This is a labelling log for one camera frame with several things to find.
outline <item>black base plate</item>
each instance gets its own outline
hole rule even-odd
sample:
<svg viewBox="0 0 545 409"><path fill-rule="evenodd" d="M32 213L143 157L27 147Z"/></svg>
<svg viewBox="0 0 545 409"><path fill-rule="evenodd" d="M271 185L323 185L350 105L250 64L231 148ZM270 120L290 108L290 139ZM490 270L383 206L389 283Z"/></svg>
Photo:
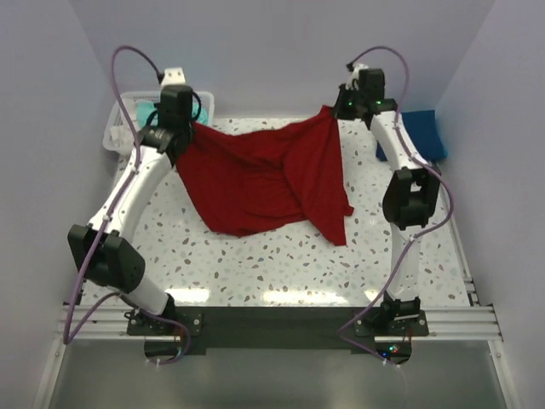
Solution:
<svg viewBox="0 0 545 409"><path fill-rule="evenodd" d="M383 326L378 323L380 308L372 308L364 319L354 325L356 337L426 337L429 335L426 313L418 317L395 320Z"/></svg>
<svg viewBox="0 0 545 409"><path fill-rule="evenodd" d="M206 354L213 349L347 349L363 353L362 349L341 340L337 334L361 308L303 307L177 307L179 321L192 335L189 354ZM378 308L365 317L372 322ZM376 350L374 336L403 336L398 323L387 333L378 333L370 325L355 325L345 337ZM410 323L412 336L427 335L427 325ZM171 336L172 327L137 322L127 328L130 336ZM171 341L153 341L154 344Z"/></svg>

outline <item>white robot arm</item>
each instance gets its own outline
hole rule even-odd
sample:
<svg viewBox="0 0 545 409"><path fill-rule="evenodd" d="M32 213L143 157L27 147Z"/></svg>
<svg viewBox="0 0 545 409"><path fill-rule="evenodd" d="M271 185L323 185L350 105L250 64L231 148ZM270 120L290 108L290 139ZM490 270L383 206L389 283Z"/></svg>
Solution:
<svg viewBox="0 0 545 409"><path fill-rule="evenodd" d="M121 291L123 299L131 305L172 320L175 319L172 296L145 274L144 259L131 243L149 198L192 139L194 96L181 68L165 70L157 110L158 126L151 126L152 117L148 119L138 134L140 156L133 148L127 168L104 205L85 227L74 225L68 234L74 261L80 268L98 227L108 220L85 277L97 285ZM140 162L135 167L137 157ZM121 191L113 213L108 216L108 209Z"/></svg>
<svg viewBox="0 0 545 409"><path fill-rule="evenodd" d="M393 177L387 188L382 210L392 229L392 267L400 259L409 240L413 240L435 212L439 181L417 162L427 164L418 153L397 114L397 103L385 99L384 73L364 64L348 66L351 72L339 89L334 114L339 119L361 119L381 144ZM397 274L386 290L383 307L388 320L411 320L420 313L418 265L421 239L415 239L402 258Z"/></svg>

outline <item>blue cloth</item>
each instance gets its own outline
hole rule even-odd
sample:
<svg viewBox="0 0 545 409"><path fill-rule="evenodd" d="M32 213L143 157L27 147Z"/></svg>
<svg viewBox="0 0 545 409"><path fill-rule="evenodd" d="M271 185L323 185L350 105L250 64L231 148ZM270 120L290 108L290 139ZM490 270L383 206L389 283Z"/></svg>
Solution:
<svg viewBox="0 0 545 409"><path fill-rule="evenodd" d="M415 144L423 158L435 162L447 157L445 145L439 138L435 125L435 111L404 112L403 123L412 143ZM376 157L382 162L386 161L384 151L378 143L376 144Z"/></svg>
<svg viewBox="0 0 545 409"><path fill-rule="evenodd" d="M138 125L143 128L146 125L147 119L150 117L152 112L155 111L155 105L151 101L138 100L136 103L136 119L138 120ZM193 112L192 115L197 115L198 112L198 103L193 102ZM208 113L203 108L201 113L197 118L197 122L203 125L208 125ZM152 125L157 125L157 115L152 121Z"/></svg>

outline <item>red fabric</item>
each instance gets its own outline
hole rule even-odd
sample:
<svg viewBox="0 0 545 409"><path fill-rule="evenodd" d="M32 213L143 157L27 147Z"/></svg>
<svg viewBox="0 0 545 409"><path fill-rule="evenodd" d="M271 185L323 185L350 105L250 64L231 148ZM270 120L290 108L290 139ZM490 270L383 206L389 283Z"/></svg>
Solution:
<svg viewBox="0 0 545 409"><path fill-rule="evenodd" d="M280 130L232 136L195 127L176 165L210 230L245 236L308 219L333 244L347 243L344 216L353 207L330 108Z"/></svg>

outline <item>terrazzo surface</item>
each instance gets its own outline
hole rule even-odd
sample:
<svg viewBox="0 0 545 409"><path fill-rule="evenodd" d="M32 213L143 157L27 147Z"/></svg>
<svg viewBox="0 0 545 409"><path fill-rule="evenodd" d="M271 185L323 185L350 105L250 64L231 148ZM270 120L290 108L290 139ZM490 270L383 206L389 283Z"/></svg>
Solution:
<svg viewBox="0 0 545 409"><path fill-rule="evenodd" d="M293 120L221 118L214 127L242 134ZM150 198L135 232L133 246L146 259L146 273L178 305L365 306L384 285L391 265L390 227L381 209L391 171L375 158L376 143L363 124L340 121L339 129L344 182L355 209L345 219L347 246L331 245L310 222L241 239L212 233L172 170ZM125 165L120 159L118 176ZM444 216L439 199L432 222ZM469 305L450 228L423 239L420 259L424 306ZM81 304L93 304L106 293L88 282Z"/></svg>

